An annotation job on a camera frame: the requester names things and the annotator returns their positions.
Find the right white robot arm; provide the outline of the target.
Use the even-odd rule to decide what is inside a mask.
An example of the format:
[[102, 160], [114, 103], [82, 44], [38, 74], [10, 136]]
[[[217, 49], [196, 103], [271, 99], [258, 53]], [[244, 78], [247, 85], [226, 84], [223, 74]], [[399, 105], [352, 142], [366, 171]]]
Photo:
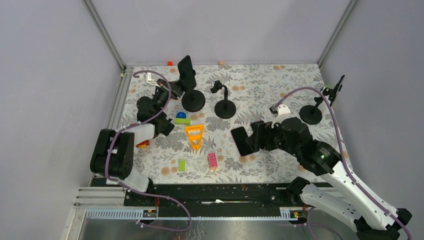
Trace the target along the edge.
[[342, 156], [328, 143], [313, 138], [308, 126], [297, 117], [281, 123], [257, 121], [245, 141], [253, 151], [282, 150], [307, 171], [332, 185], [346, 200], [322, 192], [302, 177], [296, 177], [287, 191], [293, 206], [302, 203], [316, 207], [351, 228], [360, 240], [397, 240], [400, 230], [412, 218], [405, 208], [395, 208], [375, 195], [353, 170], [345, 167]]

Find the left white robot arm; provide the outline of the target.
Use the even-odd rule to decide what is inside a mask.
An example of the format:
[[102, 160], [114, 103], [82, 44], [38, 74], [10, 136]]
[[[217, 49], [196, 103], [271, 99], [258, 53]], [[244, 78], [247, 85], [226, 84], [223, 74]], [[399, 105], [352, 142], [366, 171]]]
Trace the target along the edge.
[[93, 173], [136, 190], [135, 197], [144, 206], [154, 202], [155, 192], [149, 188], [151, 180], [133, 170], [135, 148], [149, 145], [149, 141], [158, 135], [171, 133], [175, 126], [164, 109], [169, 98], [176, 100], [184, 93], [180, 80], [167, 83], [158, 79], [157, 84], [153, 96], [142, 96], [137, 100], [137, 121], [130, 129], [120, 134], [107, 128], [100, 131], [90, 161]]

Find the black phone purple case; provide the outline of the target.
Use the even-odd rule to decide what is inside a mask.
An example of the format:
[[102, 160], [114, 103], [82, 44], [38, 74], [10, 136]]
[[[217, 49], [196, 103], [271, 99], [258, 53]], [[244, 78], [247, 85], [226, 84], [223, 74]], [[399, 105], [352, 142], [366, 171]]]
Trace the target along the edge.
[[246, 129], [243, 126], [232, 129], [230, 133], [241, 157], [245, 157], [254, 153], [252, 148], [246, 142], [248, 135]]

